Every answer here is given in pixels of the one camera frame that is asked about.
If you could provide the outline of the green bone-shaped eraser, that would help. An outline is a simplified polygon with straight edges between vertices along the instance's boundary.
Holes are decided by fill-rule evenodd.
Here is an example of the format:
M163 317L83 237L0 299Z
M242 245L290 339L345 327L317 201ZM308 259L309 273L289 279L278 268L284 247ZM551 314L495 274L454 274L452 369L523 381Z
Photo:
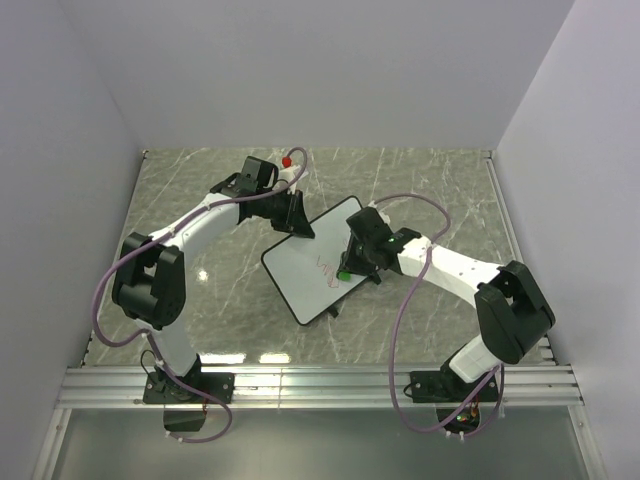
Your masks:
M351 274L347 271L339 270L336 274L336 278L342 282L348 282L351 279Z

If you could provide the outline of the white board with black frame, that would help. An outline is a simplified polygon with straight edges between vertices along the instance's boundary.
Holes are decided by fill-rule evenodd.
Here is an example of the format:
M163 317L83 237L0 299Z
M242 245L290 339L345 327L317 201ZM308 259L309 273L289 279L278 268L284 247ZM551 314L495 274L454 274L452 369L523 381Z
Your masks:
M261 263L295 321L304 326L324 313L337 316L337 303L367 281L380 277L351 274L339 281L340 255L346 249L350 229L346 219L362 205L349 196L312 220L314 239L287 236L261 255Z

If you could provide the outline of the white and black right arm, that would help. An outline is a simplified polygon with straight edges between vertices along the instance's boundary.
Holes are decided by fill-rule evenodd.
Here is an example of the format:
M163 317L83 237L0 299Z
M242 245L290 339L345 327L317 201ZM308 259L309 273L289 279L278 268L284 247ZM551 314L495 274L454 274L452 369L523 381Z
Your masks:
M444 393L455 400L499 364L519 363L555 325L555 315L529 268L487 263L435 244L416 231L350 235L341 273L367 276L391 270L435 285L471 305L479 334L445 362Z

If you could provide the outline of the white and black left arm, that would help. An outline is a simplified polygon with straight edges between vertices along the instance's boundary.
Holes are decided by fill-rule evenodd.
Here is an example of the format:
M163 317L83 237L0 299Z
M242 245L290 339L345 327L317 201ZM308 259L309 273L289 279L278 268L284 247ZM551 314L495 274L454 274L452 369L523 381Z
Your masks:
M180 402L202 390L201 360L188 338L182 311L187 300L186 270L220 235L246 219L259 217L276 231L313 239L303 192L282 188L239 201L225 192L207 194L194 208L150 235L129 235L112 288L112 300L143 331L159 376Z

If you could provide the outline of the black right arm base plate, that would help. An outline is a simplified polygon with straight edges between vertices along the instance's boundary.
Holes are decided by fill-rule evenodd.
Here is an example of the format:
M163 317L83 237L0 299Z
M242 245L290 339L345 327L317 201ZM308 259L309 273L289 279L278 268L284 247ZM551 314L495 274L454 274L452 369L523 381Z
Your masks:
M403 394L414 403L460 404L471 392L487 379L486 384L474 394L472 401L495 402L498 400L498 383L495 372L489 372L472 383L465 383L454 373L440 371L411 371L410 382Z

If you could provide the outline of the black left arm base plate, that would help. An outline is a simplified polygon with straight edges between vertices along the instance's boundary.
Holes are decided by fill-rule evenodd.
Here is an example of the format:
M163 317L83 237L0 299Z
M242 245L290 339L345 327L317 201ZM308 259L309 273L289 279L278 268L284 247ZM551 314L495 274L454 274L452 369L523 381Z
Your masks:
M235 375L230 372L197 373L181 378L184 385L171 379L164 371L147 376L142 403L147 405L178 405L209 403L210 397L230 404L235 387Z

